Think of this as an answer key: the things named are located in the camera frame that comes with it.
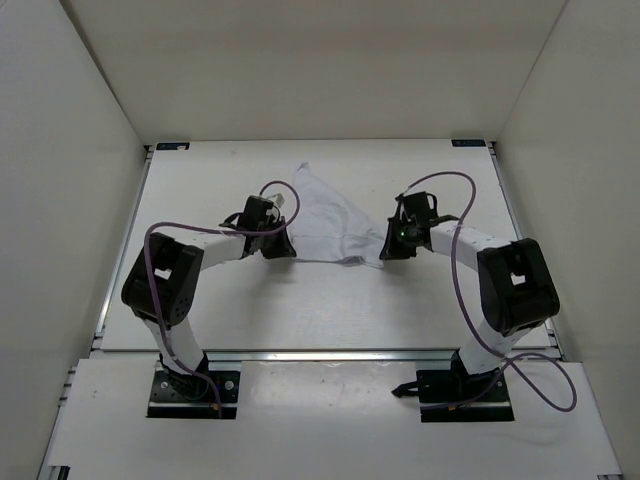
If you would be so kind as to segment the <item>white skirt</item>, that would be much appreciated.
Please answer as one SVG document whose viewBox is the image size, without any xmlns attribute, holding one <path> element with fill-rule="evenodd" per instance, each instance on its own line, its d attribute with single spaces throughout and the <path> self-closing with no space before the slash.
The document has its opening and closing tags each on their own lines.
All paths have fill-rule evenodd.
<svg viewBox="0 0 640 480">
<path fill-rule="evenodd" d="M 288 227 L 297 259 L 380 269 L 385 236 L 370 216 L 303 163 L 293 175 L 300 211 Z"/>
</svg>

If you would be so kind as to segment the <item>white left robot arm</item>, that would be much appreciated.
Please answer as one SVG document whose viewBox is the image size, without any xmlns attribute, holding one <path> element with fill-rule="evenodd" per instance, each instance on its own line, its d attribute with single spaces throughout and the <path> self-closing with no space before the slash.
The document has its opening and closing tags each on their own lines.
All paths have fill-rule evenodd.
<svg viewBox="0 0 640 480">
<path fill-rule="evenodd" d="M 188 320 L 201 272 L 257 252 L 268 260 L 294 258 L 283 204 L 280 194 L 252 195 L 219 230 L 187 226 L 189 234 L 175 239 L 160 230 L 176 225 L 164 222 L 145 234 L 121 299 L 151 331 L 161 364 L 175 373 L 174 385 L 185 397 L 197 398 L 209 385 L 205 353 Z"/>
</svg>

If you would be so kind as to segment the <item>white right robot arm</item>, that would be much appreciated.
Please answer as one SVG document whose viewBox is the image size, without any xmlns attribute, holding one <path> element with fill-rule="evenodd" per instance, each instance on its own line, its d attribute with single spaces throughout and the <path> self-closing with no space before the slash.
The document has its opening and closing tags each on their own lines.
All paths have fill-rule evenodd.
<svg viewBox="0 0 640 480">
<path fill-rule="evenodd" d="M 533 239 L 495 237 L 464 226 L 455 216 L 439 215 L 432 194 L 400 194 L 396 203 L 382 261 L 407 260 L 425 248 L 478 275 L 483 320 L 456 353 L 452 363 L 458 369 L 448 376 L 452 395 L 471 400 L 484 388 L 483 375 L 494 372 L 523 336 L 559 312 L 544 255 Z"/>
</svg>

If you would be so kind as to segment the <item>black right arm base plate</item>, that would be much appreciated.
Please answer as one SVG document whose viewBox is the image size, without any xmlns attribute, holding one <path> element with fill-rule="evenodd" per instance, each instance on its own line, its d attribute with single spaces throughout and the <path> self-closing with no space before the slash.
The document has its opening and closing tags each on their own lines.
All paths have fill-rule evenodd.
<svg viewBox="0 0 640 480">
<path fill-rule="evenodd" d="M 452 370 L 417 370 L 397 386 L 396 398 L 417 397 L 422 423 L 496 423 L 515 420 L 504 374 L 464 376 Z"/>
</svg>

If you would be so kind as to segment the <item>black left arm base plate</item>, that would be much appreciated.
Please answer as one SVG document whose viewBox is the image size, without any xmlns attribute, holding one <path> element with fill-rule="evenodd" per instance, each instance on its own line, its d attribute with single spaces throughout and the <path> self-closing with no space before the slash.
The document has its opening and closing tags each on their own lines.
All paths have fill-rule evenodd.
<svg viewBox="0 0 640 480">
<path fill-rule="evenodd" d="M 176 379 L 158 367 L 150 388 L 147 417 L 153 419 L 234 420 L 237 415 L 241 372 L 210 370 L 220 402 L 207 382 L 179 386 Z"/>
</svg>

